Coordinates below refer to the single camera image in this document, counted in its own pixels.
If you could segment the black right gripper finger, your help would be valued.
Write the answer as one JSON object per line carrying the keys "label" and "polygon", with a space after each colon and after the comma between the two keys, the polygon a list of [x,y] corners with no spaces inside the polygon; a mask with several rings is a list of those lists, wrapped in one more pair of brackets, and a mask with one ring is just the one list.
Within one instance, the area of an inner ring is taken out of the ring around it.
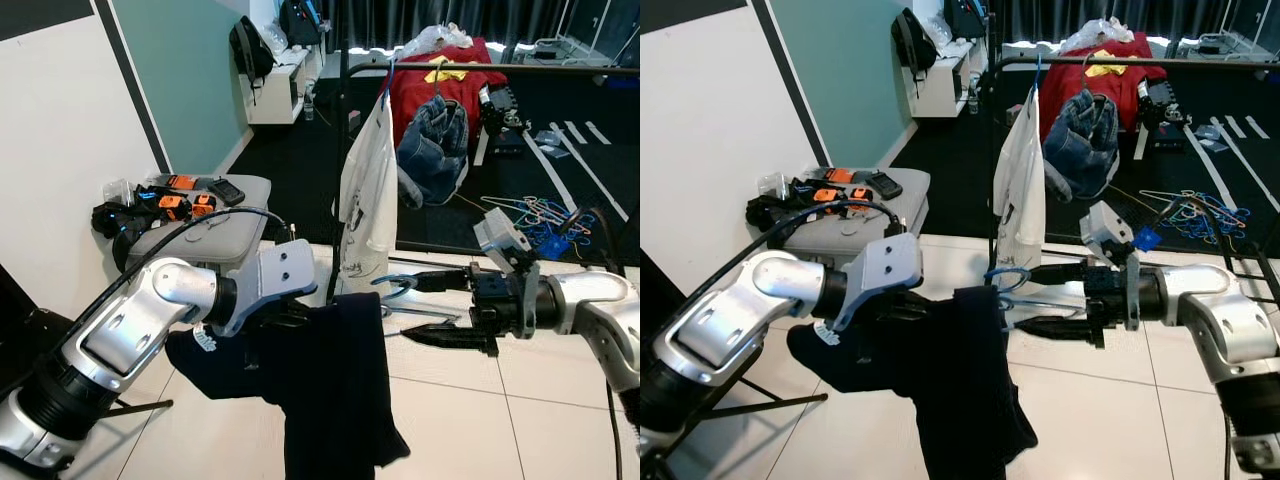
{"label": "black right gripper finger", "polygon": [[443,349],[475,349],[493,358],[500,353],[495,334],[481,326],[434,323],[402,329],[399,334],[422,346]]}
{"label": "black right gripper finger", "polygon": [[1088,317],[1034,316],[1020,321],[1020,330],[1047,340],[1084,342],[1097,349],[1105,347],[1103,328]]}
{"label": "black right gripper finger", "polygon": [[1069,282],[1083,282],[1088,262],[1046,264],[1030,269],[1030,283],[1039,285],[1062,285]]}
{"label": "black right gripper finger", "polygon": [[468,268],[417,271],[408,274],[411,289],[422,293],[470,291],[472,271]]}

